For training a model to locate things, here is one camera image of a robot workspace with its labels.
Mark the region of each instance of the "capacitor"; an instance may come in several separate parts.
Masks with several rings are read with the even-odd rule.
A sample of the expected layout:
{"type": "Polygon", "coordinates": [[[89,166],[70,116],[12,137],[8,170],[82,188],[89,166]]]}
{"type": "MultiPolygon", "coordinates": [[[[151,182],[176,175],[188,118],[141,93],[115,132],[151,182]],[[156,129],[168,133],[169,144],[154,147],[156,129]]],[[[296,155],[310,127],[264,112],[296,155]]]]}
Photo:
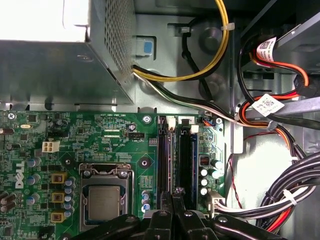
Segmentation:
{"type": "Polygon", "coordinates": [[[15,133],[13,128],[0,128],[0,135],[12,135],[15,133]]]}
{"type": "Polygon", "coordinates": [[[142,200],[149,200],[150,199],[150,193],[146,190],[144,190],[142,193],[142,200]]]}
{"type": "Polygon", "coordinates": [[[0,211],[1,211],[2,213],[7,213],[7,212],[9,212],[11,209],[13,209],[15,206],[16,206],[16,202],[15,202],[15,201],[12,201],[12,202],[10,202],[10,203],[7,204],[7,205],[2,206],[2,207],[0,208],[0,211]]]}
{"type": "Polygon", "coordinates": [[[75,209],[72,207],[70,208],[69,210],[65,210],[63,215],[66,217],[66,218],[69,218],[71,217],[72,214],[74,214],[75,212],[75,209]]]}
{"type": "Polygon", "coordinates": [[[38,174],[33,174],[32,176],[28,176],[26,178],[26,184],[31,186],[39,182],[39,180],[40,176],[38,174]]]}
{"type": "Polygon", "coordinates": [[[73,190],[74,190],[74,187],[73,187],[73,186],[66,186],[66,187],[64,188],[64,192],[65,192],[66,194],[71,194],[71,193],[73,192],[73,190]]]}
{"type": "Polygon", "coordinates": [[[0,193],[0,202],[2,199],[4,199],[5,197],[7,197],[9,195],[9,193],[7,193],[6,191],[0,193]]]}
{"type": "Polygon", "coordinates": [[[12,151],[12,150],[18,150],[21,148],[21,145],[18,143],[8,143],[5,146],[5,149],[7,149],[8,151],[12,151]]]}
{"type": "Polygon", "coordinates": [[[205,187],[208,185],[208,180],[203,178],[203,179],[201,179],[200,184],[201,184],[201,186],[205,187]]]}
{"type": "Polygon", "coordinates": [[[205,187],[200,189],[201,196],[205,196],[207,193],[208,193],[208,189],[206,189],[205,187]]]}
{"type": "Polygon", "coordinates": [[[200,176],[206,177],[208,175],[208,170],[207,169],[201,167],[199,170],[200,170],[200,176]]]}
{"type": "Polygon", "coordinates": [[[10,195],[4,197],[1,199],[0,203],[2,205],[7,205],[9,202],[15,200],[17,198],[17,195],[15,195],[14,193],[11,193],[10,195]]]}
{"type": "Polygon", "coordinates": [[[75,178],[72,176],[67,178],[67,180],[65,180],[64,185],[70,187],[72,184],[74,184],[74,182],[75,182],[75,178]]]}
{"type": "Polygon", "coordinates": [[[150,210],[150,204],[149,203],[147,203],[147,204],[143,204],[143,209],[145,210],[145,211],[149,211],[150,210]]]}
{"type": "Polygon", "coordinates": [[[34,193],[31,196],[28,196],[25,200],[25,204],[28,206],[32,206],[33,204],[36,204],[40,199],[39,194],[34,193]]]}
{"type": "Polygon", "coordinates": [[[222,161],[219,161],[219,160],[213,160],[211,162],[211,165],[214,166],[216,169],[223,169],[224,168],[224,163],[222,161]]]}
{"type": "Polygon", "coordinates": [[[220,171],[214,169],[211,169],[209,173],[214,179],[218,179],[222,176],[222,173],[220,171]]]}
{"type": "Polygon", "coordinates": [[[64,196],[64,201],[65,201],[65,202],[70,202],[73,197],[74,197],[73,193],[68,194],[68,195],[65,195],[65,196],[64,196]]]}
{"type": "Polygon", "coordinates": [[[65,210],[70,210],[74,204],[75,204],[75,201],[73,201],[73,200],[71,200],[71,201],[69,201],[69,202],[65,202],[65,203],[63,204],[63,208],[64,208],[65,210]]]}
{"type": "Polygon", "coordinates": [[[149,203],[149,200],[141,200],[141,203],[142,203],[142,205],[145,205],[145,204],[148,204],[149,203]]]}
{"type": "Polygon", "coordinates": [[[37,166],[40,165],[40,163],[41,163],[41,158],[40,157],[33,157],[33,158],[28,159],[28,161],[26,161],[26,165],[29,168],[37,167],[37,166]]]}

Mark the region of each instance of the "white label sticker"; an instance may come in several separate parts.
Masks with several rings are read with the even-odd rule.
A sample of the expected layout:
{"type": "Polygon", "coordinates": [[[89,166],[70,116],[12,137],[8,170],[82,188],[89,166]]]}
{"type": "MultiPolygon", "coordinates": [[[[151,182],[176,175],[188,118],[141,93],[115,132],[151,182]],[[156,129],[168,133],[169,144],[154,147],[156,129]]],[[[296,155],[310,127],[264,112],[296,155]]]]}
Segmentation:
{"type": "Polygon", "coordinates": [[[258,101],[255,101],[252,104],[252,107],[264,117],[268,116],[269,114],[274,114],[284,106],[285,105],[283,103],[274,99],[269,94],[263,95],[258,101]]]}
{"type": "Polygon", "coordinates": [[[277,37],[273,37],[267,41],[264,41],[257,47],[256,53],[264,60],[273,62],[274,58],[272,56],[272,52],[274,50],[276,40],[277,37]]]}

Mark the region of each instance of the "screw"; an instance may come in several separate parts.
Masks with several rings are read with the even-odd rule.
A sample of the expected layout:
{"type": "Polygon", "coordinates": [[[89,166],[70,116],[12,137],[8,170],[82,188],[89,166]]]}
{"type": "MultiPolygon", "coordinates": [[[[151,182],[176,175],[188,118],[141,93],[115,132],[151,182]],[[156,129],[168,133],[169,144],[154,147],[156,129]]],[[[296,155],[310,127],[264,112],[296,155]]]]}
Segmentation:
{"type": "Polygon", "coordinates": [[[85,177],[89,177],[89,176],[91,175],[91,172],[88,171],[88,170],[85,170],[85,171],[83,172],[83,175],[84,175],[85,177]]]}
{"type": "Polygon", "coordinates": [[[221,216],[221,217],[218,218],[218,221],[220,223],[226,223],[226,222],[228,222],[228,219],[226,219],[224,216],[221,216]]]}
{"type": "Polygon", "coordinates": [[[120,171],[119,175],[123,178],[127,178],[128,177],[128,172],[127,171],[120,171]]]}
{"type": "Polygon", "coordinates": [[[185,189],[184,189],[183,187],[181,187],[181,186],[177,186],[177,187],[175,188],[175,191],[176,191],[177,193],[183,193],[183,192],[185,191],[185,189]]]}
{"type": "Polygon", "coordinates": [[[159,215],[163,217],[163,216],[167,216],[167,213],[165,211],[160,211],[159,215]]]}
{"type": "Polygon", "coordinates": [[[14,113],[9,113],[8,114],[8,119],[13,120],[16,118],[16,115],[14,113]]]}
{"type": "Polygon", "coordinates": [[[222,119],[220,117],[218,117],[216,120],[215,120],[215,123],[216,124],[222,124],[222,119]]]}
{"type": "Polygon", "coordinates": [[[191,216],[192,216],[192,212],[190,212],[190,211],[185,211],[185,212],[184,212],[184,215],[185,215],[186,217],[191,217],[191,216]]]}
{"type": "Polygon", "coordinates": [[[145,115],[142,119],[146,124],[149,124],[151,122],[151,117],[148,115],[145,115]]]}
{"type": "Polygon", "coordinates": [[[135,220],[135,218],[133,216],[129,216],[125,221],[127,223],[132,223],[135,220]]]}
{"type": "Polygon", "coordinates": [[[85,63],[89,63],[89,62],[93,61],[92,57],[89,57],[89,56],[86,56],[86,55],[77,55],[76,57],[79,60],[81,60],[82,62],[85,62],[85,63]]]}

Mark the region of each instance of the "cable clip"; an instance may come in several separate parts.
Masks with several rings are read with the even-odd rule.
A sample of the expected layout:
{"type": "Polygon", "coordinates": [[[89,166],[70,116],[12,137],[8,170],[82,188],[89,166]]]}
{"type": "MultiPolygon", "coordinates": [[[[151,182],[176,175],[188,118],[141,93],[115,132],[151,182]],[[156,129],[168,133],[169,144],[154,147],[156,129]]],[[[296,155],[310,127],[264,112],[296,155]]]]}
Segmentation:
{"type": "Polygon", "coordinates": [[[276,122],[276,121],[270,121],[269,123],[268,123],[268,127],[266,128],[266,130],[268,131],[268,132],[272,132],[272,131],[274,131],[276,128],[278,127],[278,123],[276,122]]]}
{"type": "Polygon", "coordinates": [[[297,201],[295,200],[293,194],[292,194],[290,191],[288,191],[287,189],[283,190],[283,195],[284,195],[288,200],[290,200],[294,206],[298,204],[297,201]]]}
{"type": "Polygon", "coordinates": [[[234,22],[230,22],[227,25],[222,26],[221,30],[222,31],[224,31],[224,30],[227,30],[227,31],[235,30],[235,23],[234,22]]]}

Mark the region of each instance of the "integrated circuit chip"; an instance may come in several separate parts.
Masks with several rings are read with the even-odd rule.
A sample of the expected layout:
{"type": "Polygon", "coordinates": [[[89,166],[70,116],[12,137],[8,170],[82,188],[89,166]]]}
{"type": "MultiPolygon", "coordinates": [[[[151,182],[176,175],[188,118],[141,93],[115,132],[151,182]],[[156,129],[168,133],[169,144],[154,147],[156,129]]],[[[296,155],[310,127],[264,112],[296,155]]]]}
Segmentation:
{"type": "Polygon", "coordinates": [[[90,186],[88,218],[92,221],[109,221],[120,215],[119,186],[90,186]]]}

